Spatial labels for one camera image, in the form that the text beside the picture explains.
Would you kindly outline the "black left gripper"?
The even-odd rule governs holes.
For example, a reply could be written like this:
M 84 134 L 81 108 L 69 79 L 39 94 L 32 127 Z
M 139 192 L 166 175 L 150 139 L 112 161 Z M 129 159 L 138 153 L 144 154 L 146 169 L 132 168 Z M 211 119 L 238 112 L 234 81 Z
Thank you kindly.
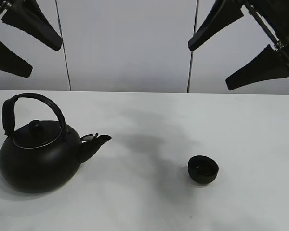
M 3 23 L 30 34 L 55 51 L 61 49 L 63 39 L 35 0 L 0 0 L 0 17 L 2 14 Z M 0 70 L 29 78 L 33 67 L 0 41 Z

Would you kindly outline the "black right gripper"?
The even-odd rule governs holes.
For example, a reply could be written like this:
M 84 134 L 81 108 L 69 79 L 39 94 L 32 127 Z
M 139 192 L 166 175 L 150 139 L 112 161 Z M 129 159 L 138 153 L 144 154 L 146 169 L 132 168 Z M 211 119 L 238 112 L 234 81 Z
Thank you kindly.
M 208 16 L 188 42 L 194 51 L 213 35 L 244 16 L 245 6 L 276 50 L 267 45 L 261 53 L 225 81 L 229 90 L 289 77 L 289 0 L 216 0 Z

